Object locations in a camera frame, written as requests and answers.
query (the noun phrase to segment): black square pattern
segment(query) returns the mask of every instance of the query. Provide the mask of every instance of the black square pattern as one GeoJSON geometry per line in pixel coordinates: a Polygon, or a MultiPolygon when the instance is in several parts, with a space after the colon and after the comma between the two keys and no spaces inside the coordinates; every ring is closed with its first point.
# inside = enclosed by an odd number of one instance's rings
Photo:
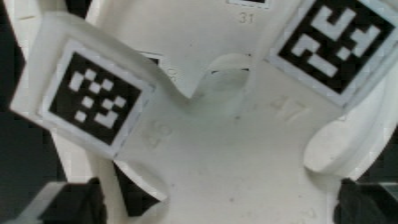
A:
{"type": "Polygon", "coordinates": [[[358,0],[317,0],[278,52],[294,67],[342,94],[395,26],[358,0]]]}
{"type": "Polygon", "coordinates": [[[50,112],[112,145],[141,90],[79,54],[73,54],[50,112]]]}

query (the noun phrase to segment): curved white edge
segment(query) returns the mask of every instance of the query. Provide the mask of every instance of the curved white edge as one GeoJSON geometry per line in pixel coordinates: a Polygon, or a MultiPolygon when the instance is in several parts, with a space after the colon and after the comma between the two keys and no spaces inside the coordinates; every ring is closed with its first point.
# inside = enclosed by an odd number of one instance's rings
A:
{"type": "MultiPolygon", "coordinates": [[[[398,52],[395,51],[390,60],[397,60],[397,55],[398,52]]],[[[310,170],[354,180],[372,167],[397,128],[397,71],[398,63],[386,71],[388,76],[365,102],[342,118],[343,121],[336,120],[324,127],[308,145],[304,164],[310,170]]]]}

